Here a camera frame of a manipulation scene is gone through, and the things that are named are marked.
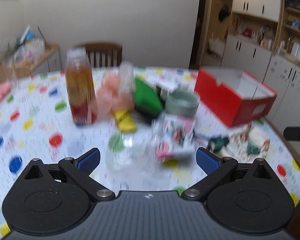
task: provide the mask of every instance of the juice bottle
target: juice bottle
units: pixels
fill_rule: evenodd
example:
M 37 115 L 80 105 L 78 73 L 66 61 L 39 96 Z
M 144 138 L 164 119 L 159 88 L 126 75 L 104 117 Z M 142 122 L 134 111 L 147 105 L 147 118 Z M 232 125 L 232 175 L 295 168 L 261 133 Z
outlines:
M 85 48 L 67 52 L 66 84 L 72 119 L 76 125 L 93 124 L 97 119 L 92 69 Z

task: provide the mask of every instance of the green cloth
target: green cloth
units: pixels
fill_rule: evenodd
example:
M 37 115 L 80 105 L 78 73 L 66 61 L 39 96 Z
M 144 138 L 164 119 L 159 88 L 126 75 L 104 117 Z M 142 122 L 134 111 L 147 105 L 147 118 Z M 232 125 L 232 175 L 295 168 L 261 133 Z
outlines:
M 135 105 L 146 109 L 153 115 L 160 114 L 163 106 L 155 91 L 137 77 L 135 78 L 135 84 L 136 89 L 133 94 Z

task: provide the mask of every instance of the red shoe box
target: red shoe box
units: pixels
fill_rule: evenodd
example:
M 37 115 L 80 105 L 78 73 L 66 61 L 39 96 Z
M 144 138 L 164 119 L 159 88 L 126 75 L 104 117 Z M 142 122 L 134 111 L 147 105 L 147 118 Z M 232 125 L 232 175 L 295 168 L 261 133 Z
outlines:
M 200 68 L 194 91 L 228 127 L 266 116 L 277 97 L 249 73 L 231 68 Z

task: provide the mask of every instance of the clear plastic cup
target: clear plastic cup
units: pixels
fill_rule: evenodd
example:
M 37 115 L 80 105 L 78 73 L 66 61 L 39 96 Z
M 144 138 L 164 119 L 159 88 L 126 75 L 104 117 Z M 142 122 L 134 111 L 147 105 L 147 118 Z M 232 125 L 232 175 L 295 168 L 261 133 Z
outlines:
M 2 60 L 2 67 L 7 77 L 7 81 L 11 85 L 12 88 L 18 86 L 18 76 L 16 71 L 16 65 L 14 61 L 14 57 L 9 57 Z

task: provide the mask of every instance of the yellow sponge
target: yellow sponge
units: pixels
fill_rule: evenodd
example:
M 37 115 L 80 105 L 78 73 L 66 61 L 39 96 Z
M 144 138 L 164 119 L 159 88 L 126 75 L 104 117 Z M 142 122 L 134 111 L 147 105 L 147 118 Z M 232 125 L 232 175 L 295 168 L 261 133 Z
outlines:
M 130 117 L 127 110 L 118 110 L 114 113 L 115 121 L 117 122 L 120 132 L 134 132 L 137 126 Z

